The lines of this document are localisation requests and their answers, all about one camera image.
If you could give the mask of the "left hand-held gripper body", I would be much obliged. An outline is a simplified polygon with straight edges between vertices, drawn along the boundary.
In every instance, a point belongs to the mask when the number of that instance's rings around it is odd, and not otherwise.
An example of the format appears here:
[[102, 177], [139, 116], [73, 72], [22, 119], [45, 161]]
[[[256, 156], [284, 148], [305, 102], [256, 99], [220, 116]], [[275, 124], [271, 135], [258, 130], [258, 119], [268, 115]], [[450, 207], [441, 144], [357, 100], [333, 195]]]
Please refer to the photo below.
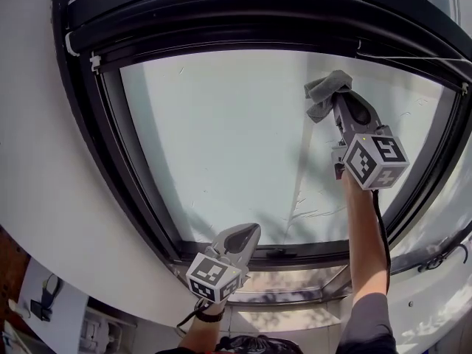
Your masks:
[[187, 270], [188, 288], [213, 304], [225, 302], [248, 280], [249, 260], [231, 261], [224, 251], [207, 246], [196, 254]]

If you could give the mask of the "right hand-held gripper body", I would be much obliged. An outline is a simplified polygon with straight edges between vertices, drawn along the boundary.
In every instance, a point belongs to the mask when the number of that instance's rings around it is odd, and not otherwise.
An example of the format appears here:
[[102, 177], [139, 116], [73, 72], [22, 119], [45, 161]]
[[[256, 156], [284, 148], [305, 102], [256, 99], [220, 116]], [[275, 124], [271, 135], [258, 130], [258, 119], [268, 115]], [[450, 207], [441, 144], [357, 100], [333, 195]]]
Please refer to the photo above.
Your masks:
[[409, 166], [398, 137], [387, 125], [364, 133], [340, 130], [341, 140], [332, 147], [335, 179], [349, 170], [363, 190], [391, 188]]

